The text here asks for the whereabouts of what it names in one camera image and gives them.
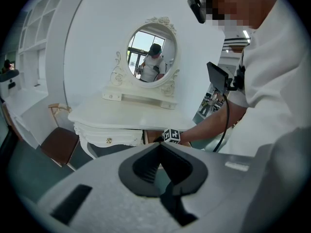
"brown chair seat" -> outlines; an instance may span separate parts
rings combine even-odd
[[[56,128],[44,140],[42,151],[60,164],[67,164],[79,141],[79,136],[64,128]]]

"ornate mirror frame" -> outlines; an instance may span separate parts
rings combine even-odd
[[[175,58],[170,70],[160,80],[146,83],[138,80],[131,72],[127,63],[128,44],[133,35],[139,30],[157,25],[165,28],[171,33],[175,44]],[[144,99],[154,99],[161,101],[160,106],[167,109],[174,109],[177,102],[174,99],[175,78],[179,72],[180,49],[176,38],[176,29],[170,23],[168,17],[153,17],[145,21],[144,24],[130,33],[121,53],[117,52],[117,65],[113,69],[109,85],[103,90],[103,99],[121,101],[125,95],[140,97]]]

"oval mirror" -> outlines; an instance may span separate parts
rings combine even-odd
[[[127,63],[142,82],[154,82],[168,73],[174,63],[176,45],[172,32],[161,24],[146,25],[131,37]]]

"table leg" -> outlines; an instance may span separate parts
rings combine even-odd
[[[92,149],[91,145],[82,137],[80,137],[80,144],[85,153],[87,153],[93,159],[98,158],[95,151]]]

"dressing table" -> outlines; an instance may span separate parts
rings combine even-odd
[[[164,32],[163,35],[170,35],[167,42],[174,43],[172,67],[161,79],[151,83],[142,82],[133,75],[126,56],[133,36],[144,31],[155,35]],[[90,143],[100,148],[117,144],[137,146],[142,144],[143,130],[173,128],[183,132],[195,126],[191,118],[175,109],[174,80],[179,72],[179,55],[176,30],[167,17],[149,19],[131,32],[124,49],[117,52],[117,64],[109,84],[75,108],[68,117],[74,123],[82,149],[90,157],[97,158]]]

